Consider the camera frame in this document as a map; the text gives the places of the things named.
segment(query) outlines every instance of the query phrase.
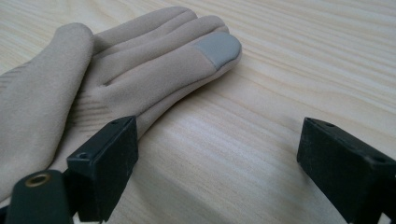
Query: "gray fingertip pad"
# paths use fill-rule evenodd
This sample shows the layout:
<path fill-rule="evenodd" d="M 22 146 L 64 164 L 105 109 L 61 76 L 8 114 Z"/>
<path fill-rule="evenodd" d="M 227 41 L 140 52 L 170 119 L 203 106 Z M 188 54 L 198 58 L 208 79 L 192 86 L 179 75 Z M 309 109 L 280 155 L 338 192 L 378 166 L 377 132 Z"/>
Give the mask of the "gray fingertip pad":
<path fill-rule="evenodd" d="M 236 59 L 241 51 L 241 43 L 232 35 L 215 32 L 194 44 L 219 70 L 224 64 Z"/>

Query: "glove thumb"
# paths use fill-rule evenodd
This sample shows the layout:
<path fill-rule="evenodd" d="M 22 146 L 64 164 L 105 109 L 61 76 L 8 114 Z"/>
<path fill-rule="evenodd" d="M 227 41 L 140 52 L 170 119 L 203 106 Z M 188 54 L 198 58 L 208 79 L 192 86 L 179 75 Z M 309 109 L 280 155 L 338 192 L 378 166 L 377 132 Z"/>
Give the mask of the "glove thumb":
<path fill-rule="evenodd" d="M 88 27 L 68 24 L 33 60 L 0 76 L 0 201 L 50 165 L 92 47 Z"/>

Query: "clamp jaw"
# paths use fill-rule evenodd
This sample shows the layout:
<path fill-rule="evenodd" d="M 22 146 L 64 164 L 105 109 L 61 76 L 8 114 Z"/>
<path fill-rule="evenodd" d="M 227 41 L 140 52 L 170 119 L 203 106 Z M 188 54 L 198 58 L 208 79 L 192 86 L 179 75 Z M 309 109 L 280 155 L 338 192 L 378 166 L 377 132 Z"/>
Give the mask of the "clamp jaw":
<path fill-rule="evenodd" d="M 115 119 L 67 158 L 63 174 L 45 170 L 21 179 L 6 223 L 69 224 L 76 212 L 81 221 L 108 221 L 137 159 L 135 117 Z"/>
<path fill-rule="evenodd" d="M 396 221 L 396 161 L 325 121 L 306 118 L 297 162 L 347 223 Z"/>

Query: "black clamp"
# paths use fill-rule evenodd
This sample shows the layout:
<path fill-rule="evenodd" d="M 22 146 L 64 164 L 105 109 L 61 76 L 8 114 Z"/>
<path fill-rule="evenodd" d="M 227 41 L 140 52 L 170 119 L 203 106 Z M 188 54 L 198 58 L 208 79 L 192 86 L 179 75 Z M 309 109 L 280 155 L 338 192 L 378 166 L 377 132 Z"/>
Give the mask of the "black clamp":
<path fill-rule="evenodd" d="M 306 118 L 297 162 L 347 223 L 396 221 L 396 161 L 325 121 Z"/>
<path fill-rule="evenodd" d="M 113 120 L 67 158 L 63 174 L 46 170 L 21 179 L 6 223 L 69 224 L 76 212 L 81 221 L 107 221 L 137 159 L 135 117 Z"/>

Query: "wood grain surface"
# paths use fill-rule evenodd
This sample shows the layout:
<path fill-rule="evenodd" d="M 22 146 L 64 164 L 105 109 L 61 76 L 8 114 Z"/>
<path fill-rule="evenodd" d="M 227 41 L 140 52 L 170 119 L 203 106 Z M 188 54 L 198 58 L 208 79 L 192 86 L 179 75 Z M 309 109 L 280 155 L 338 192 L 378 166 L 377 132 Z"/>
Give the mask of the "wood grain surface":
<path fill-rule="evenodd" d="M 396 159 L 396 1 L 0 1 L 0 74 L 56 28 L 170 6 L 217 15 L 240 64 L 168 110 L 108 223 L 345 223 L 296 162 L 304 117 Z"/>

